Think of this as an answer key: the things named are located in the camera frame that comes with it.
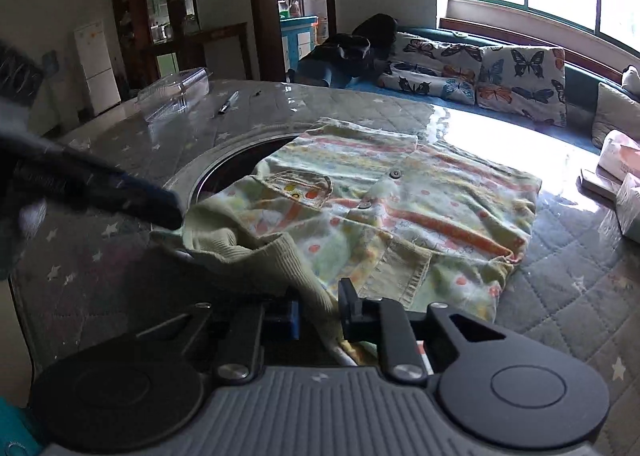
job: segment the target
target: quilted tablecloth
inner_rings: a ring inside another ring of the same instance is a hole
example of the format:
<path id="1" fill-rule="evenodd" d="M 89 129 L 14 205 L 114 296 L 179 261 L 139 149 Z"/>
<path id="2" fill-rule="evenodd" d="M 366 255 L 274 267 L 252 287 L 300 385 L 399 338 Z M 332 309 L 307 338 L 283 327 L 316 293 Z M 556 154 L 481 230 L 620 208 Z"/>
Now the quilted tablecloth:
<path id="1" fill-rule="evenodd" d="M 217 108 L 234 90 L 237 105 Z M 301 132 L 321 116 L 448 143 L 543 180 L 532 241 L 500 295 L 496 322 L 585 360 L 607 382 L 609 419 L 596 447 L 640 455 L 639 248 L 602 200 L 577 187 L 597 157 L 505 122 L 364 92 L 216 81 L 194 110 L 161 126 L 134 116 L 90 151 L 163 184 L 211 148 L 265 132 Z M 36 370 L 195 301 L 215 301 L 211 274 L 149 242 L 147 225 L 50 205 L 11 277 Z"/>

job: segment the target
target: white refrigerator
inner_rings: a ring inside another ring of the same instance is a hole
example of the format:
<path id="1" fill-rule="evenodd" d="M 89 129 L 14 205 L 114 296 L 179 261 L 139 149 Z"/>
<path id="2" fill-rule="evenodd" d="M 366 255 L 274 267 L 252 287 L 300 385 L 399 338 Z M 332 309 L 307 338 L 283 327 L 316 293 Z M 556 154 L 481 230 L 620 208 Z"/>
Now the white refrigerator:
<path id="1" fill-rule="evenodd" d="M 97 116 L 120 103 L 104 28 L 102 22 L 94 22 L 78 28 L 74 34 L 94 116 Z"/>

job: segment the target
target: blue sofa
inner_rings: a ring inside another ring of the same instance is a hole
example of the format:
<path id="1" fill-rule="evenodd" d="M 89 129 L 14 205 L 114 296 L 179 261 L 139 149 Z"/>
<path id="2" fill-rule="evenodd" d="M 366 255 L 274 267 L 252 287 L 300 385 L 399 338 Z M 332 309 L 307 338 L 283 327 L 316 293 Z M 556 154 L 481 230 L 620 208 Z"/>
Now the blue sofa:
<path id="1" fill-rule="evenodd" d="M 475 35 L 468 35 L 448 30 L 401 27 L 399 31 L 411 33 L 439 42 L 462 42 L 475 46 L 509 44 L 508 42 L 490 41 Z M 527 129 L 542 132 L 547 136 L 558 138 L 567 143 L 571 143 L 576 147 L 580 147 L 581 149 L 585 149 L 596 154 L 599 154 L 600 150 L 591 142 L 591 127 L 598 105 L 598 84 L 604 82 L 614 89 L 625 93 L 630 98 L 638 100 L 633 94 L 629 93 L 620 85 L 612 82 L 608 78 L 591 73 L 591 71 L 579 68 L 578 66 L 566 64 L 564 75 L 567 101 L 567 127 L 555 127 L 533 122 L 530 119 L 524 118 L 524 116 L 497 112 L 482 108 L 478 105 L 465 105 L 463 103 L 443 100 L 436 96 L 423 96 L 420 94 L 385 89 L 384 87 L 378 87 L 375 84 L 375 76 L 361 76 L 360 78 L 350 79 L 337 73 L 337 71 L 332 71 L 332 73 L 333 74 L 329 73 L 328 77 L 325 77 L 327 79 L 325 85 L 329 85 L 330 87 L 376 92 L 379 94 L 386 94 L 388 96 L 419 100 L 422 102 L 433 103 L 434 105 L 473 112 L 477 115 L 489 116 L 491 118 L 520 125 L 521 127 L 526 127 Z"/>

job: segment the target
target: orange butterfly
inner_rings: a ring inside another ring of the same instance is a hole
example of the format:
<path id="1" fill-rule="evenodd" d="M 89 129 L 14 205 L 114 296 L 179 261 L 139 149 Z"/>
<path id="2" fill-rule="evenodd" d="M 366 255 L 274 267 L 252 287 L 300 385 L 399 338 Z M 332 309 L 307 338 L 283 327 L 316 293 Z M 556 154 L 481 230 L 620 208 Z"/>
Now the orange butterfly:
<path id="1" fill-rule="evenodd" d="M 472 70 L 463 70 L 463 68 L 454 68 L 453 66 L 444 66 L 442 76 L 449 78 L 460 78 L 466 80 L 469 84 L 473 84 L 476 79 L 476 74 Z"/>
<path id="2" fill-rule="evenodd" d="M 494 97 L 496 100 L 498 100 L 499 97 L 507 103 L 511 103 L 513 100 L 511 98 L 511 89 L 502 86 L 480 86 L 478 87 L 478 94 L 480 98 L 484 98 L 485 100 L 489 100 L 491 97 Z"/>
<path id="3" fill-rule="evenodd" d="M 553 52 L 556 58 L 556 68 L 562 71 L 562 68 L 564 68 L 564 50 L 562 48 L 554 48 Z"/>

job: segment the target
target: clear plastic table cover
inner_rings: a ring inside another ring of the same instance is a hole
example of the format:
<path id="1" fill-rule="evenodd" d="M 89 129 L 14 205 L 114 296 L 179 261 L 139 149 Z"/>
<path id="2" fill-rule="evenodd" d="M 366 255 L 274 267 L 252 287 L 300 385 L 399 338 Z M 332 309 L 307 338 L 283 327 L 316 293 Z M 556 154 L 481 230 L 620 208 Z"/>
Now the clear plastic table cover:
<path id="1" fill-rule="evenodd" d="M 225 115 L 217 111 L 238 90 Z M 609 385 L 612 409 L 596 448 L 640 454 L 640 257 L 604 200 L 581 193 L 580 168 L 598 157 L 484 116 L 350 90 L 217 80 L 193 110 L 146 124 L 135 115 L 91 152 L 164 184 L 215 148 L 301 132 L 320 116 L 445 139 L 543 180 L 532 242 L 500 296 L 496 322 L 585 360 Z M 12 275 L 36 369 L 143 325 L 164 311 L 215 300 L 212 276 L 149 242 L 149 227 L 122 216 L 50 206 Z"/>

